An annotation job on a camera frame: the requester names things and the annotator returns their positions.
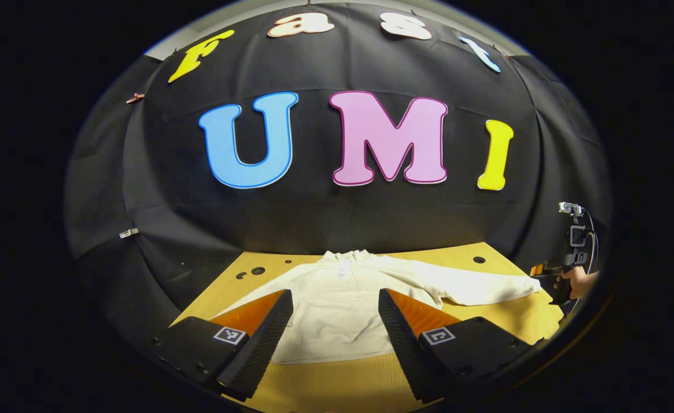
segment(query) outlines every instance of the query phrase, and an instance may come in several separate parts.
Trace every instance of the yellow letter f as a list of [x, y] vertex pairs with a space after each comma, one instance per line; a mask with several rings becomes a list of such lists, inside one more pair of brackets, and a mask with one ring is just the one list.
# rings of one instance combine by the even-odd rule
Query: yellow letter f
[[219, 44], [219, 39], [226, 39], [233, 34], [235, 34], [234, 30], [227, 30], [222, 34], [217, 34], [215, 37], [205, 40], [200, 44], [195, 45], [191, 49], [188, 49], [186, 51], [186, 55], [184, 56], [184, 60], [182, 60], [179, 68], [176, 70], [176, 73], [172, 74], [169, 78], [169, 83], [196, 69], [197, 66], [200, 65], [200, 61], [198, 61], [200, 56], [205, 57], [206, 55], [210, 54], [212, 50], [214, 50], [214, 48]]

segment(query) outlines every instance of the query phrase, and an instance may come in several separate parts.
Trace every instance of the yellow letter i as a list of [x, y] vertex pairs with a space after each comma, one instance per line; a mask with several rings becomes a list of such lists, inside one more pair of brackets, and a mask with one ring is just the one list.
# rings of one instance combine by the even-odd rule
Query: yellow letter i
[[484, 173], [477, 179], [477, 187], [482, 190], [499, 191], [505, 187], [505, 161], [508, 159], [508, 146], [513, 138], [513, 129], [499, 120], [487, 120], [485, 127], [489, 132], [489, 155]]

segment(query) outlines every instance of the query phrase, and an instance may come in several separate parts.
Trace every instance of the black fabric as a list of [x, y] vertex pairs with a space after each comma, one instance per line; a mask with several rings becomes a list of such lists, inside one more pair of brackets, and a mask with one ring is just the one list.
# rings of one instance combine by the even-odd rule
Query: black fabric
[[[571, 223], [568, 215], [558, 212], [559, 201], [565, 201], [580, 204], [591, 213], [602, 246], [594, 265], [599, 268], [610, 248], [613, 213], [610, 170], [601, 137], [572, 92], [546, 66], [531, 56], [515, 56], [509, 61], [533, 99], [542, 158], [536, 207], [528, 232], [511, 259], [523, 270], [530, 270], [548, 257], [568, 254], [568, 242], [558, 238]], [[587, 245], [591, 251], [590, 240]]]
[[[325, 13], [334, 29], [266, 35], [274, 21], [305, 11]], [[72, 157], [66, 204], [72, 250], [82, 254], [137, 227], [132, 239], [146, 265], [145, 285], [155, 283], [183, 310], [242, 251], [383, 254], [486, 241], [528, 271], [565, 252], [569, 222], [558, 212], [560, 201], [589, 208], [603, 233], [611, 197], [601, 140], [554, 74], [533, 57], [508, 59], [474, 39], [500, 66], [495, 73], [459, 40], [471, 36], [428, 18], [420, 19], [430, 40], [388, 34], [380, 26], [385, 11], [392, 10], [329, 3], [237, 22], [221, 31], [233, 29], [231, 37], [170, 84], [184, 51], [218, 33], [160, 64], [143, 58], [100, 101]], [[290, 110], [289, 171], [252, 190], [219, 183], [198, 118], [239, 104], [238, 155], [259, 162], [266, 155], [265, 126], [252, 103], [284, 91], [299, 96]], [[447, 180], [415, 185], [400, 173], [388, 182], [368, 154], [376, 172], [370, 184], [336, 185], [342, 128], [329, 97], [340, 91], [373, 92], [396, 124], [414, 98], [447, 104]], [[124, 104], [133, 92], [145, 99]], [[489, 119], [515, 131], [501, 191], [477, 188], [489, 152]], [[400, 170], [410, 162], [407, 157]], [[115, 288], [130, 287], [121, 281]], [[108, 311], [123, 302], [108, 301], [116, 294], [100, 293]]]
[[161, 63], [142, 56], [115, 80], [89, 113], [77, 136], [64, 186], [64, 223], [72, 256], [132, 228], [122, 199], [122, 148], [133, 105]]
[[113, 238], [76, 262], [76, 273], [104, 316], [128, 342], [145, 340], [166, 329], [179, 309], [148, 271], [133, 238]]
[[[143, 130], [135, 132], [145, 137], [145, 152], [130, 153], [135, 157], [130, 173], [147, 183], [125, 188], [141, 231], [164, 233], [158, 228], [185, 217], [211, 235], [210, 243], [246, 251], [323, 254], [366, 248], [379, 254], [489, 241], [508, 254], [531, 213], [539, 173], [539, 133], [523, 81], [492, 47], [485, 45], [502, 68], [499, 74], [460, 42], [464, 34], [428, 19], [423, 20], [434, 38], [426, 42], [384, 33], [379, 16], [386, 10], [315, 5], [311, 11], [328, 15], [334, 29], [272, 39], [266, 31], [274, 21], [303, 10], [274, 11], [228, 27], [235, 34], [171, 84], [169, 76], [183, 54], [164, 61], [141, 105]], [[415, 97], [445, 102], [447, 180], [414, 185], [402, 176], [388, 182], [378, 174], [366, 186], [336, 185], [332, 173], [342, 156], [341, 117], [329, 96], [350, 89], [374, 92], [394, 123]], [[223, 104], [241, 105], [243, 114], [235, 121], [238, 155], [243, 162], [259, 162], [266, 154], [265, 126], [252, 102], [279, 91], [299, 96], [290, 115], [289, 172], [265, 188], [222, 185], [210, 171], [198, 118]], [[489, 151], [488, 119], [512, 125], [516, 133], [505, 169], [508, 183], [499, 192], [476, 185]], [[368, 165], [377, 170], [371, 156]], [[159, 212], [143, 227], [138, 216], [152, 209], [170, 212]], [[166, 237], [186, 239], [181, 233]]]

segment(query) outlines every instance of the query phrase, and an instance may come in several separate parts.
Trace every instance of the sweatshirt sleeve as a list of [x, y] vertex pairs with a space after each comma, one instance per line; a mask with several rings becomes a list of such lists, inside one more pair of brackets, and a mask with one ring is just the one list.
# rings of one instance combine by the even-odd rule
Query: sweatshirt sleeve
[[424, 288], [464, 306], [501, 303], [541, 290], [541, 283], [522, 275], [489, 274], [412, 261]]

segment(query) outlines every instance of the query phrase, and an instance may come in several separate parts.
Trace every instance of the clothing tag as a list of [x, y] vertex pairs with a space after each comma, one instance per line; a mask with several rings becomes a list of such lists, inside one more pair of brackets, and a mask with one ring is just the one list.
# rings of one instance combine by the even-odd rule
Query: clothing tag
[[337, 271], [337, 279], [344, 280], [347, 278], [347, 272], [349, 271], [350, 267], [352, 267], [352, 261], [345, 260], [340, 262], [339, 271]]

